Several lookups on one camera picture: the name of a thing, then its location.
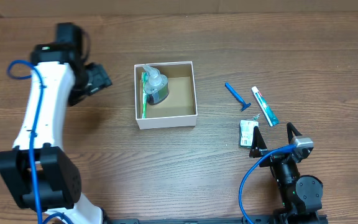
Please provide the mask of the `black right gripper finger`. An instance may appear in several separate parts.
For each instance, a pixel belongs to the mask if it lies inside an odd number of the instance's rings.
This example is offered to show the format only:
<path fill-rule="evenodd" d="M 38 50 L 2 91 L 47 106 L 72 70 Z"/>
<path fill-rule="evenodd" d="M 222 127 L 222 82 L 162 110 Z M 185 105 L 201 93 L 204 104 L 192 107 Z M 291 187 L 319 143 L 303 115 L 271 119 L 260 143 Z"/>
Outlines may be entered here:
<path fill-rule="evenodd" d="M 263 157 L 268 153 L 263 137 L 257 126 L 253 130 L 252 145 L 249 152 L 249 157 Z"/>
<path fill-rule="evenodd" d="M 301 133 L 296 129 L 296 127 L 291 123 L 287 123 L 287 136 L 288 136 L 288 142 L 291 143 L 291 140 L 295 136 L 301 136 Z"/>

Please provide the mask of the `teal toothpaste tube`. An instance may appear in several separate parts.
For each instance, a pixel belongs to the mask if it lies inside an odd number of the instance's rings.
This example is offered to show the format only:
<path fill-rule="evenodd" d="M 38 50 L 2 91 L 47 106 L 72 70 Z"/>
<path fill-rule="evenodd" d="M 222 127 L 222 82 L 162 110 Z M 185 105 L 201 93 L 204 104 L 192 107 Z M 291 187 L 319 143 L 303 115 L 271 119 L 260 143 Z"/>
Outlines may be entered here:
<path fill-rule="evenodd" d="M 266 102 L 265 98 L 262 96 L 259 89 L 256 86 L 253 86 L 251 88 L 251 91 L 252 91 L 256 101 L 258 102 L 269 126 L 272 127 L 272 126 L 279 124 L 280 122 L 279 122 L 278 118 L 274 114 L 271 107 L 269 107 L 268 103 Z"/>

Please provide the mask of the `small green white packet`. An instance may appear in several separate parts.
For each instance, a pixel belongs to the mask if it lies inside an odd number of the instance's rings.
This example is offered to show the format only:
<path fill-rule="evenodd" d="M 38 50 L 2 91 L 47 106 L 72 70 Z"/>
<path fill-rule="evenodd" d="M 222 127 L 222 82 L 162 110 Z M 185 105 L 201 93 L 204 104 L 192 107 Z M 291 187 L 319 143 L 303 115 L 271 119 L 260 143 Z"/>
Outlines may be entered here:
<path fill-rule="evenodd" d="M 259 126 L 260 114 L 255 115 L 251 120 L 241 120 L 239 123 L 239 147 L 250 148 L 254 137 L 254 128 Z"/>

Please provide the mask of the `green toothbrush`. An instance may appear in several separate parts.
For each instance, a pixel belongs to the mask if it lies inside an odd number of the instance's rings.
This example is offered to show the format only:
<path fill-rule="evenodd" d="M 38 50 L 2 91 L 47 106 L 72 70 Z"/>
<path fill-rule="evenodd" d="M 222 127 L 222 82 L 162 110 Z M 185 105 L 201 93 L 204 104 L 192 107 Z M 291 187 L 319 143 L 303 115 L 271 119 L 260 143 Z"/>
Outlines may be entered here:
<path fill-rule="evenodd" d="M 148 80 L 148 74 L 142 72 L 142 119 L 147 117 L 147 97 L 148 94 L 145 92 L 145 84 Z"/>

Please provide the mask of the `clear soap pump bottle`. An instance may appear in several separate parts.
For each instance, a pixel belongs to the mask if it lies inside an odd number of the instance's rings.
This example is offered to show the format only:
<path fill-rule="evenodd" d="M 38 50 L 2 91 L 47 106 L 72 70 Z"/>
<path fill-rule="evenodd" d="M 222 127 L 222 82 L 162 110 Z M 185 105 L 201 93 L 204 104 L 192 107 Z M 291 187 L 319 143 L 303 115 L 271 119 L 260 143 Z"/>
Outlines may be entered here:
<path fill-rule="evenodd" d="M 147 81 L 144 86 L 147 102 L 150 105 L 157 105 L 169 95 L 168 78 L 161 74 L 157 68 L 149 65 L 142 67 L 147 74 Z"/>

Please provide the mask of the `pink cardboard box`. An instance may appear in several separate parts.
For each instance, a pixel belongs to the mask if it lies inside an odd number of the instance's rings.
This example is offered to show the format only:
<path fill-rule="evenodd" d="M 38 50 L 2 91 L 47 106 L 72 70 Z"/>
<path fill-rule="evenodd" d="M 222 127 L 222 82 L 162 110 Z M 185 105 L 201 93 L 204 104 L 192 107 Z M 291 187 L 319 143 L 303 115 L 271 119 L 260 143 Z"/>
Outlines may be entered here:
<path fill-rule="evenodd" d="M 192 61 L 151 63 L 168 78 L 169 94 L 157 105 L 143 106 L 141 64 L 134 65 L 135 120 L 140 129 L 195 126 L 198 117 Z"/>

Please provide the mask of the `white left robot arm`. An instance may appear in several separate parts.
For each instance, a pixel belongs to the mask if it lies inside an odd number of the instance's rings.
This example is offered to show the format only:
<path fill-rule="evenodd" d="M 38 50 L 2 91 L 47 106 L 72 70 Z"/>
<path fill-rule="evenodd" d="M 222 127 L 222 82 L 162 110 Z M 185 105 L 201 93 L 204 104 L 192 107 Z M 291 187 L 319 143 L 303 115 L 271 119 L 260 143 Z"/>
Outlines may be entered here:
<path fill-rule="evenodd" d="M 24 65 L 31 88 L 24 120 L 11 150 L 0 152 L 0 175 L 15 203 L 39 223 L 109 223 L 81 189 L 81 176 L 63 149 L 69 106 L 111 85 L 102 65 L 88 63 L 90 38 L 71 22 L 59 23 L 55 40 L 36 45 Z"/>

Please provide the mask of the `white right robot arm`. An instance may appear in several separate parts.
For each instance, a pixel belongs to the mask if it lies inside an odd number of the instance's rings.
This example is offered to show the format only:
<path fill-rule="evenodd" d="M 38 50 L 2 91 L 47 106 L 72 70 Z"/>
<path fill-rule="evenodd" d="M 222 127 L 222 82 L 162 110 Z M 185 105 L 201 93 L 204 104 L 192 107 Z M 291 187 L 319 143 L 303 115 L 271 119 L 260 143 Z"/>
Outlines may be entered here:
<path fill-rule="evenodd" d="M 314 148 L 311 138 L 302 135 L 293 124 L 287 124 L 288 145 L 269 150 L 258 127 L 253 130 L 249 156 L 258 158 L 259 167 L 268 167 L 277 182 L 283 207 L 270 216 L 253 218 L 257 223 L 312 223 L 328 222 L 322 209 L 323 183 L 313 175 L 301 175 L 297 164 L 306 159 Z"/>

